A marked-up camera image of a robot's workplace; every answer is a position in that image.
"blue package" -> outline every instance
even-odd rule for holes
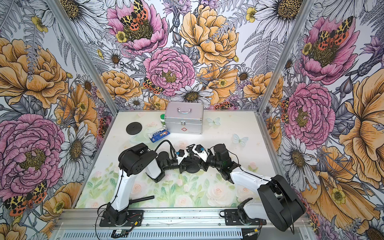
[[[165,136],[168,136],[170,133],[165,129],[159,129],[156,132],[152,133],[152,135],[149,136],[151,139],[151,142],[156,142],[160,139],[162,139]]]

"table surface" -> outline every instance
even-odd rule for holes
[[[161,128],[160,115],[163,113],[118,113],[76,208],[97,208],[111,200],[118,180],[119,154],[141,142],[154,150],[162,140],[168,139],[176,151],[186,149],[191,144],[201,144],[209,148],[224,143],[229,151],[239,157],[243,168],[266,176],[275,175],[253,111],[204,111],[202,135],[171,133],[152,143],[146,133]],[[220,118],[220,125],[210,126],[207,118]],[[143,130],[137,135],[128,135],[126,126],[131,122],[141,123]],[[245,146],[234,143],[234,134],[241,139],[249,138]],[[168,143],[163,143],[157,153],[161,151],[169,153]],[[237,161],[233,154],[230,156],[233,161]],[[155,195],[155,199],[135,203],[130,207],[236,207],[249,197],[260,200],[257,193],[224,181],[213,168],[209,168],[207,172],[200,170],[195,174],[179,174],[179,170],[168,170],[158,183],[153,182],[144,172],[137,176],[130,198]]]

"black round disc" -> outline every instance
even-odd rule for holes
[[[127,128],[126,131],[129,135],[136,135],[138,134],[143,127],[139,122],[131,122]]]

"purple flower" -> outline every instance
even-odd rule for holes
[[[354,45],[359,35],[355,30],[355,18],[351,27],[346,32],[346,38],[339,45],[330,42],[325,49],[320,49],[319,33],[321,31],[332,32],[341,25],[336,20],[319,18],[309,31],[309,36],[304,39],[302,55],[296,61],[295,71],[308,76],[312,81],[321,81],[325,85],[334,83],[353,64],[357,54],[352,54],[356,48]]]
[[[147,78],[156,86],[164,88],[163,94],[174,96],[175,91],[195,80],[195,69],[187,55],[171,48],[158,49],[143,62]]]
[[[168,23],[166,19],[157,14],[153,4],[149,7],[144,0],[142,2],[144,8],[148,11],[148,19],[144,20],[143,24],[140,25],[142,30],[132,31],[120,21],[122,17],[131,15],[133,4],[129,8],[123,5],[122,8],[107,9],[108,25],[111,26],[109,33],[115,35],[116,42],[123,45],[124,51],[122,54],[127,57],[152,52],[156,48],[164,47],[167,44]]]
[[[327,219],[321,215],[318,215],[318,219],[320,222],[321,233],[326,236],[326,239],[339,239],[339,234],[335,231],[334,227],[331,226],[331,223]]]
[[[170,13],[173,13],[175,16],[181,13],[184,16],[191,11],[190,0],[164,0],[163,5],[165,6],[163,10],[166,16]]]
[[[209,6],[211,9],[218,8],[218,0],[201,0],[200,3],[204,6]]]
[[[52,187],[61,177],[58,167],[64,134],[54,122],[37,114],[0,123],[0,197],[26,195],[38,184]]]
[[[335,123],[328,90],[319,83],[299,83],[289,98],[288,119],[288,137],[295,136],[310,150],[320,147]]]

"metal base plate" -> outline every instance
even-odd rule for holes
[[[127,210],[127,222],[119,227],[131,228],[132,226],[139,227],[141,226],[141,221],[143,219],[143,210]],[[101,227],[116,227],[109,219],[108,214],[104,211],[103,216],[100,220]]]
[[[254,218],[251,219],[250,223],[244,224],[240,221],[240,217],[237,214],[237,209],[224,209],[224,218],[226,226],[236,226],[236,225],[260,225],[260,222],[263,225],[266,225],[265,219]]]

